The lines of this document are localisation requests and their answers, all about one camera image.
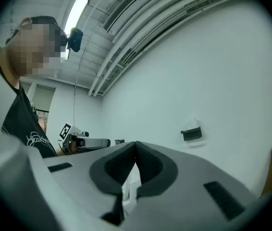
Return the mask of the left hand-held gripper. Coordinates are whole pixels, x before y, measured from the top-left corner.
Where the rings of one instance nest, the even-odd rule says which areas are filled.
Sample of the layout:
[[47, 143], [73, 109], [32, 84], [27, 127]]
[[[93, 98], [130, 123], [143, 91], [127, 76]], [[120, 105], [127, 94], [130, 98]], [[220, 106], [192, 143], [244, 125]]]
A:
[[[74, 137], [89, 137], [89, 133], [87, 131], [81, 131], [74, 125], [69, 123], [65, 123], [63, 128], [59, 133], [60, 139], [58, 140], [58, 144], [60, 146], [61, 151], [64, 154], [71, 154], [69, 150], [69, 144], [73, 140]], [[94, 139], [94, 138], [86, 138], [84, 139], [84, 148], [87, 150], [98, 150], [110, 147], [111, 141], [109, 139]]]

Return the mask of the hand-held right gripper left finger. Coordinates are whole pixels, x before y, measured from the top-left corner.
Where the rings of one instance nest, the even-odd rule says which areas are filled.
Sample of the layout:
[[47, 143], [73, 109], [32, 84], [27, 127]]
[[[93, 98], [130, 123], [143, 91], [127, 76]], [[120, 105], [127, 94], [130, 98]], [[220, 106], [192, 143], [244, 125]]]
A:
[[78, 155], [44, 159], [59, 189], [72, 199], [85, 230], [136, 231], [133, 213], [124, 213], [122, 187], [135, 164], [135, 143], [126, 142]]

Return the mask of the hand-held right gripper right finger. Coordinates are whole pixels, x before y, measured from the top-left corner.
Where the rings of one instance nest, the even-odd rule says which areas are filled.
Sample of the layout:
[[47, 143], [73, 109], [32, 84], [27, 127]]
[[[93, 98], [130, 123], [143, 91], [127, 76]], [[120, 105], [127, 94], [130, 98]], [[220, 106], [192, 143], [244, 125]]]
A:
[[269, 200], [206, 159], [150, 143], [136, 145], [173, 160], [177, 176], [163, 193], [138, 198], [126, 231], [240, 231]]

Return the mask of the window with grey blind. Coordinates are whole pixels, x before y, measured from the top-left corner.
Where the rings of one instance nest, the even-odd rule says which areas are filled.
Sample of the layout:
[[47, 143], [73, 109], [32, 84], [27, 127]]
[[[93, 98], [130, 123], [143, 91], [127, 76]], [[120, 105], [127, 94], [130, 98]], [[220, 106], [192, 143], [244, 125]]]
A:
[[49, 110], [54, 92], [55, 89], [44, 87], [37, 83], [32, 83], [27, 92], [29, 99], [36, 108], [38, 123], [45, 133], [47, 132]]

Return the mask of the person's black printed t-shirt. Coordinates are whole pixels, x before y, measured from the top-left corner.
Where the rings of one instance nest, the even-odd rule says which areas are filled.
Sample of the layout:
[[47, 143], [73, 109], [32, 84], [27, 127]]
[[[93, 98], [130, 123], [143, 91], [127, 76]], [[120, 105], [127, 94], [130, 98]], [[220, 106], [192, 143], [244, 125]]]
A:
[[24, 145], [38, 148], [43, 158], [57, 156], [54, 147], [38, 123], [36, 108], [29, 99], [14, 68], [2, 67], [0, 74], [16, 97], [5, 117], [1, 131], [17, 137]]

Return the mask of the white ceiling pipe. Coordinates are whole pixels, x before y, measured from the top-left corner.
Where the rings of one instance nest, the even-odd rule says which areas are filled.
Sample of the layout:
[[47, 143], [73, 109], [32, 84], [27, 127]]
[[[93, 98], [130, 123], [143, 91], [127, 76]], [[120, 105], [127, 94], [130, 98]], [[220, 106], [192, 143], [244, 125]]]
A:
[[[136, 0], [121, 14], [109, 32], [105, 30], [112, 37], [110, 49], [124, 31], [142, 14], [141, 8], [145, 10], [145, 5], [149, 5], [150, 1], [153, 4], [156, 3], [153, 0]], [[136, 28], [112, 56], [91, 96], [104, 95], [134, 61], [156, 43], [162, 35], [185, 22], [188, 17], [226, 1], [229, 0], [173, 0], [158, 9]], [[108, 17], [104, 16], [102, 19], [104, 20], [103, 28]]]
[[107, 56], [105, 57], [90, 89], [88, 92], [88, 96], [90, 96], [96, 86], [100, 76], [102, 75], [107, 63], [111, 60], [112, 56], [117, 52], [117, 50], [121, 47], [121, 45], [126, 41], [126, 39], [136, 30], [136, 28], [145, 21], [150, 15], [156, 12], [158, 9], [162, 8], [164, 5], [168, 4], [173, 0], [153, 0], [156, 3], [149, 2], [149, 5], [145, 5], [145, 10], [141, 8], [142, 14], [124, 31], [124, 33], [119, 37], [119, 39], [115, 42], [113, 47], [108, 52]]

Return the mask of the long ceiling light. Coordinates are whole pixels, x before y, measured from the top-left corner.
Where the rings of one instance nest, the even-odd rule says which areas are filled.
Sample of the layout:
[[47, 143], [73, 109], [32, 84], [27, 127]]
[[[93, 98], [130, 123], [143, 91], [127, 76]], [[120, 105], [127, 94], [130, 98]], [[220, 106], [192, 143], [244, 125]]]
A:
[[[89, 0], [75, 0], [74, 1], [74, 4], [68, 14], [66, 24], [64, 26], [64, 32], [67, 35], [67, 37], [70, 35], [71, 28], [76, 27], [78, 25], [78, 22], [83, 14], [85, 8], [87, 7], [88, 2], [89, 2]], [[71, 51], [72, 50], [67, 49], [67, 42], [66, 42], [66, 48], [62, 52], [61, 57], [67, 61]]]

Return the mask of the ceiling air vent grille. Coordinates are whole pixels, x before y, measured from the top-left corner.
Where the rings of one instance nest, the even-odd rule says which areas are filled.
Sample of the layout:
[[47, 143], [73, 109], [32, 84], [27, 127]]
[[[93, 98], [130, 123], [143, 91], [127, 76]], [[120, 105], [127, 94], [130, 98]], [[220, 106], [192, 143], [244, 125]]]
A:
[[103, 28], [109, 32], [113, 24], [121, 16], [121, 14], [134, 3], [136, 0], [121, 0], [121, 2], [115, 7], [114, 11], [110, 13], [108, 19], [105, 21]]

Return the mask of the black wall paper holder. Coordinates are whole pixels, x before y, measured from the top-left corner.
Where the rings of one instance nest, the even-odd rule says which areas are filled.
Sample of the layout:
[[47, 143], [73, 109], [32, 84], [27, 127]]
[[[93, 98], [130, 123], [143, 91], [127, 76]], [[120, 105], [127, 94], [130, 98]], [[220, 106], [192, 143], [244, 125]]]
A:
[[202, 137], [202, 132], [200, 127], [188, 129], [188, 130], [182, 130], [181, 134], [183, 135], [184, 141], [196, 140]]

